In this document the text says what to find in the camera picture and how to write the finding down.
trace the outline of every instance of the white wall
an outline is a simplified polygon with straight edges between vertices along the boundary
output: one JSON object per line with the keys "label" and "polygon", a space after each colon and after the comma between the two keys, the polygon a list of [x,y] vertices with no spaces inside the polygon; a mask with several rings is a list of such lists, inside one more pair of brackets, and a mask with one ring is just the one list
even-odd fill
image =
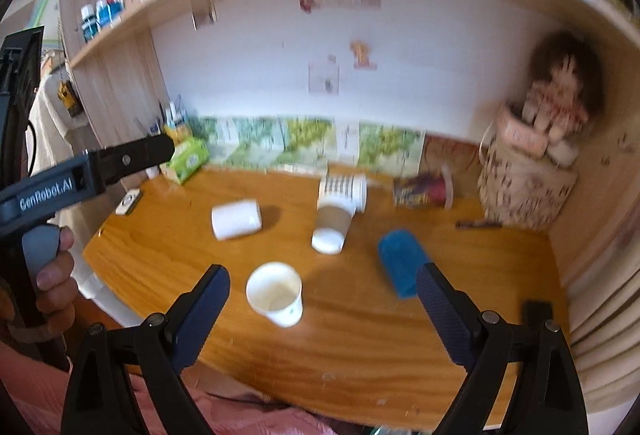
{"label": "white wall", "polygon": [[[153,30],[169,94],[200,115],[317,115],[400,124],[479,141],[507,97],[523,97],[534,44],[559,28],[501,0],[382,0],[378,10],[299,0],[226,0]],[[352,40],[375,72],[354,70]],[[340,66],[340,94],[310,95],[308,64]]]}
{"label": "white wall", "polygon": [[19,32],[29,24],[34,2],[27,3],[18,10],[13,11],[0,22],[0,44],[4,38],[14,32]]}
{"label": "white wall", "polygon": [[620,426],[635,401],[636,399],[634,398],[607,411],[588,414],[589,435],[612,435],[617,427]]}

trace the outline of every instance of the tissue box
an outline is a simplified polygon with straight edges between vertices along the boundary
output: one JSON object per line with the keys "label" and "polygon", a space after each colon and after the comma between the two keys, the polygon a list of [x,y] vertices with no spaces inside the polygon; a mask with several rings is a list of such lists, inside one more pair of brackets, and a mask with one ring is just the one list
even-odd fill
{"label": "tissue box", "polygon": [[207,160],[207,143],[202,139],[190,137],[175,148],[174,156],[168,163],[162,164],[160,169],[166,178],[182,184]]}

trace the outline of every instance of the basket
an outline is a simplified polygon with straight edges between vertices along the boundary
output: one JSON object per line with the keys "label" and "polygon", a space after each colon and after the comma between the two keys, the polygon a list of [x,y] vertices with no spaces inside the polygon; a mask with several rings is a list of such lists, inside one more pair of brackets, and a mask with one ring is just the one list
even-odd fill
{"label": "basket", "polygon": [[577,174],[549,159],[533,160],[507,146],[499,137],[486,158],[480,145],[480,201],[489,221],[541,231],[558,216],[574,187]]}

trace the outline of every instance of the hand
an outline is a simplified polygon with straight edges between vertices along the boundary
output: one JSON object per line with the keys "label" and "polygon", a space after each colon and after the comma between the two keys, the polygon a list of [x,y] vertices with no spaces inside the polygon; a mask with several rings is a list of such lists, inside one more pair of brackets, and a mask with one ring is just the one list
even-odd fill
{"label": "hand", "polygon": [[[36,307],[43,314],[49,314],[47,328],[55,336],[70,328],[76,318],[72,302],[78,295],[78,284],[71,278],[74,258],[68,252],[72,245],[74,234],[68,227],[63,227],[60,230],[60,252],[36,276],[36,284],[41,291]],[[0,319],[11,321],[14,316],[14,305],[0,288]]]}

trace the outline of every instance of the paper cup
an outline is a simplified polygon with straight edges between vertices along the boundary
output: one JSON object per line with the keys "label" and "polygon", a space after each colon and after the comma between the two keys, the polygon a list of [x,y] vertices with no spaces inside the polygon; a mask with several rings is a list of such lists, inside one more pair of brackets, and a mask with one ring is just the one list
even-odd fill
{"label": "paper cup", "polygon": [[355,212],[356,204],[347,196],[325,195],[319,198],[311,246],[323,255],[338,255]]}
{"label": "paper cup", "polygon": [[367,177],[364,175],[324,177],[320,180],[318,197],[342,195],[350,198],[356,211],[363,212],[367,204]]}
{"label": "paper cup", "polygon": [[211,226],[218,240],[227,240],[260,231],[262,217],[258,202],[240,200],[211,209]]}
{"label": "paper cup", "polygon": [[302,279],[279,261],[260,265],[246,283],[251,308],[279,327],[292,327],[302,317]]}

